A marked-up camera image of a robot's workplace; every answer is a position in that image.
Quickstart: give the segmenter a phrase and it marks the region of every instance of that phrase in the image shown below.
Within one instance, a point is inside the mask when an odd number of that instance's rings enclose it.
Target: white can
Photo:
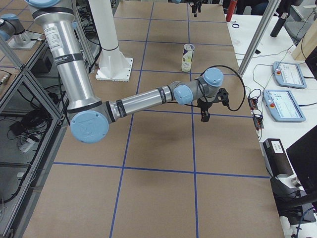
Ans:
[[[192,67],[194,49],[195,46],[192,44],[184,45],[182,71],[185,73],[189,72]]]

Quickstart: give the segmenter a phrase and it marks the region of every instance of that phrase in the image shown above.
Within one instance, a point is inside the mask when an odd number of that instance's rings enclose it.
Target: red cylinder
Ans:
[[[236,5],[237,5],[237,1],[238,0],[231,0],[230,1],[230,5],[228,8],[228,13],[227,13],[227,17],[226,17],[227,22],[231,21],[232,15],[234,13],[234,9],[236,8]]]

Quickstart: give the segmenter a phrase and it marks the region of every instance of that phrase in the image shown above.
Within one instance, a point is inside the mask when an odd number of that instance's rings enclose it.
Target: light blue joint cap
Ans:
[[[46,8],[54,6],[59,3],[60,0],[25,0],[28,4],[38,8]]]
[[[207,84],[212,87],[220,87],[223,82],[223,73],[218,68],[209,68],[203,75]]]
[[[109,130],[107,118],[99,112],[83,111],[74,116],[70,122],[73,136],[84,143],[96,143],[102,140]]]
[[[5,41],[10,39],[10,35],[8,35],[7,33],[5,33],[4,31],[1,31],[1,30],[0,30],[0,37],[2,37]]]
[[[19,18],[13,13],[7,13],[0,16],[3,20],[18,20]]]
[[[193,92],[186,85],[179,85],[174,89],[174,97],[181,104],[191,103],[193,101]]]

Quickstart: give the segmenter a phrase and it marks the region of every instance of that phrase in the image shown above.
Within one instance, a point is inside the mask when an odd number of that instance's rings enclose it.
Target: black monitor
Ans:
[[[286,153],[306,193],[317,193],[317,126],[291,145]]]

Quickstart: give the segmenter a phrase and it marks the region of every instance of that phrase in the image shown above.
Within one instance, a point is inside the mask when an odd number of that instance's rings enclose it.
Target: white column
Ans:
[[[89,0],[101,47],[98,80],[129,81],[133,59],[121,53],[110,0]]]

